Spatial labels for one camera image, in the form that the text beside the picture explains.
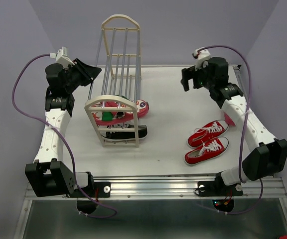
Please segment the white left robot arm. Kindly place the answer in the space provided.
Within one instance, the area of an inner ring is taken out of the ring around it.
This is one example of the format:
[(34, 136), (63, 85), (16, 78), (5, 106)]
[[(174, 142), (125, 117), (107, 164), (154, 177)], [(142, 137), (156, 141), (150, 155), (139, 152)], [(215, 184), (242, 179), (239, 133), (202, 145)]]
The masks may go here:
[(72, 117), (73, 92), (97, 78), (101, 68), (75, 59), (67, 67), (53, 63), (45, 68), (49, 84), (45, 96), (45, 122), (41, 145), (25, 174), (36, 196), (71, 194), (75, 188), (73, 172), (63, 163), (63, 139)]

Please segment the cream and chrome shoe shelf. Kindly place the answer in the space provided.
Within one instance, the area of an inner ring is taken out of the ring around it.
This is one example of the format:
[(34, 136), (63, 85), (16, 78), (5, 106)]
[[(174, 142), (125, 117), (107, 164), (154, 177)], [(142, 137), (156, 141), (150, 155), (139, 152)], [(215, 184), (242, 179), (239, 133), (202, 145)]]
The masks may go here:
[[(84, 109), (103, 147), (138, 147), (139, 118), (136, 101), (141, 98), (141, 27), (125, 14), (113, 14), (101, 24), (98, 51), (105, 49), (106, 63), (99, 96), (88, 95)], [(133, 112), (134, 119), (108, 126), (97, 125), (92, 112)], [(135, 140), (106, 141), (106, 132), (134, 131)]]

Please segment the pink green flip-flop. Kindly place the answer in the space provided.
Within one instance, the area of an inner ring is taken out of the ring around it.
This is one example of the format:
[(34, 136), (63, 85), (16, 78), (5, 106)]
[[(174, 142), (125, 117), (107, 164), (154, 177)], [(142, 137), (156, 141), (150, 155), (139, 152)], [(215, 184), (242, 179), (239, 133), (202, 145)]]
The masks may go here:
[(232, 119), (226, 113), (224, 113), (224, 119), (229, 126), (236, 126)]
[[(144, 100), (137, 100), (138, 118), (144, 117), (149, 112), (149, 104)], [(108, 126), (120, 124), (134, 119), (133, 112), (92, 112), (93, 118), (97, 125)]]

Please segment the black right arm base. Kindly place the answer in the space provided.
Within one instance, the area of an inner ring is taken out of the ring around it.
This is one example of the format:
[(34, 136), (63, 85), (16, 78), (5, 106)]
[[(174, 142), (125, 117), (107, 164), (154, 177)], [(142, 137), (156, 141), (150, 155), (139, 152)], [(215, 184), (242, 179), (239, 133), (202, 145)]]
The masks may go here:
[(212, 204), (220, 212), (230, 213), (234, 208), (234, 197), (243, 196), (240, 184), (217, 186), (214, 181), (199, 181), (194, 194), (199, 197), (213, 197)]

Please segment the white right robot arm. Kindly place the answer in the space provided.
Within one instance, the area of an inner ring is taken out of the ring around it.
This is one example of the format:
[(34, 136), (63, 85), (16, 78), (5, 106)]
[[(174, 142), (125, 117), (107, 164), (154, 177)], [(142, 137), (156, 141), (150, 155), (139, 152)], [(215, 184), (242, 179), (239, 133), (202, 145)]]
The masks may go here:
[(189, 91), (188, 81), (195, 89), (206, 88), (212, 100), (241, 131), (242, 141), (250, 154), (240, 158), (238, 166), (216, 174), (205, 191), (225, 194), (232, 185), (255, 181), (283, 171), (287, 159), (287, 141), (270, 133), (250, 109), (250, 99), (237, 84), (229, 81), (229, 64), (222, 57), (197, 60), (195, 66), (182, 69), (181, 84)]

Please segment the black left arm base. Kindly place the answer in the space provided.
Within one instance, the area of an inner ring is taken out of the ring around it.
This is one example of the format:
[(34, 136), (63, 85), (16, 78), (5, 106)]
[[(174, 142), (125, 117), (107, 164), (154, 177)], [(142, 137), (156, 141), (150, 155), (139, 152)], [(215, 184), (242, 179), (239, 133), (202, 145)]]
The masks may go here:
[[(82, 190), (93, 200), (98, 202), (100, 198), (110, 197), (111, 183), (108, 181), (95, 182), (93, 186), (87, 186), (82, 188)], [(80, 212), (88, 215), (93, 214), (99, 207), (97, 204), (91, 202), (90, 200), (85, 201), (79, 199), (77, 200), (76, 206)]]

